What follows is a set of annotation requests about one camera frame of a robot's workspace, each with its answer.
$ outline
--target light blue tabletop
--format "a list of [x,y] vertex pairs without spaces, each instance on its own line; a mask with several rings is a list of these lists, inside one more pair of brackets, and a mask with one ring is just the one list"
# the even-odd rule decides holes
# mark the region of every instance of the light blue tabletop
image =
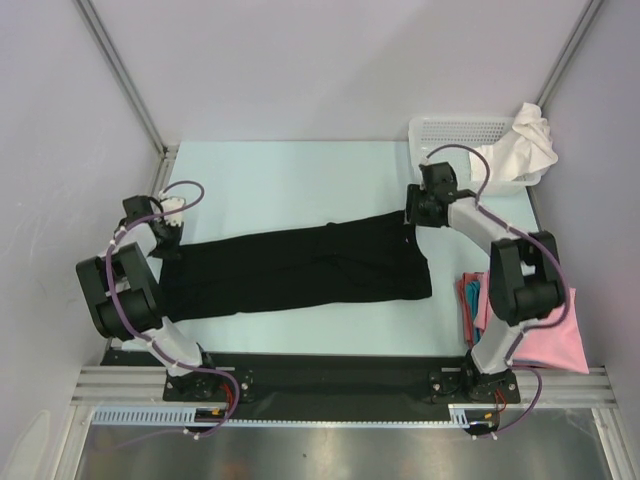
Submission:
[[[206,188],[185,213],[183,244],[311,227],[380,215],[405,206],[417,183],[406,142],[183,142],[170,182]],[[172,194],[193,199],[190,187]],[[487,207],[536,230],[526,191],[486,197]],[[485,271],[488,257],[451,229],[419,227],[433,296],[418,301],[332,304],[189,320],[180,330],[208,351],[357,355],[462,355],[455,282]]]

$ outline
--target black cloth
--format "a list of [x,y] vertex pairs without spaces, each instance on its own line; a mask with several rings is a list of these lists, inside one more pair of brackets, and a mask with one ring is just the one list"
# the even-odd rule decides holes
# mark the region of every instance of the black cloth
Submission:
[[180,321],[431,296],[426,258],[404,212],[179,247],[160,286]]

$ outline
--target plastic basket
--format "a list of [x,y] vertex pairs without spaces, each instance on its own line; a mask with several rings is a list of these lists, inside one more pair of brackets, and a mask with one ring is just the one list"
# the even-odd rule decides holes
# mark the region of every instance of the plastic basket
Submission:
[[[409,122],[409,152],[411,164],[418,176],[419,165],[427,155],[445,143],[461,143],[479,147],[497,142],[509,131],[513,117],[416,117]],[[449,162],[458,177],[458,188],[477,192],[482,182],[471,181],[469,154],[460,149],[439,152],[430,162]],[[512,181],[490,181],[483,195],[513,195],[523,188],[535,185],[544,172],[523,175]]]

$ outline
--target metal floor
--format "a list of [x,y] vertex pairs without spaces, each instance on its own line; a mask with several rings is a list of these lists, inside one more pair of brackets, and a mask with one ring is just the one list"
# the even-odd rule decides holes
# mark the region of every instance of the metal floor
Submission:
[[92,427],[76,480],[612,478],[590,410],[533,412],[497,441],[442,429],[228,427],[109,450],[151,431]]

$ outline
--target white towel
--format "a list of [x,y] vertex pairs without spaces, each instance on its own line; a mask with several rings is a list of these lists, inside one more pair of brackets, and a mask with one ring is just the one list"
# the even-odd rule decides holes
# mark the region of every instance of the white towel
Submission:
[[[522,105],[511,130],[493,145],[478,150],[489,162],[491,180],[514,180],[525,173],[546,170],[558,161],[552,149],[551,128],[542,118],[540,107],[532,103]],[[471,180],[482,181],[486,176],[484,165],[472,153]]]

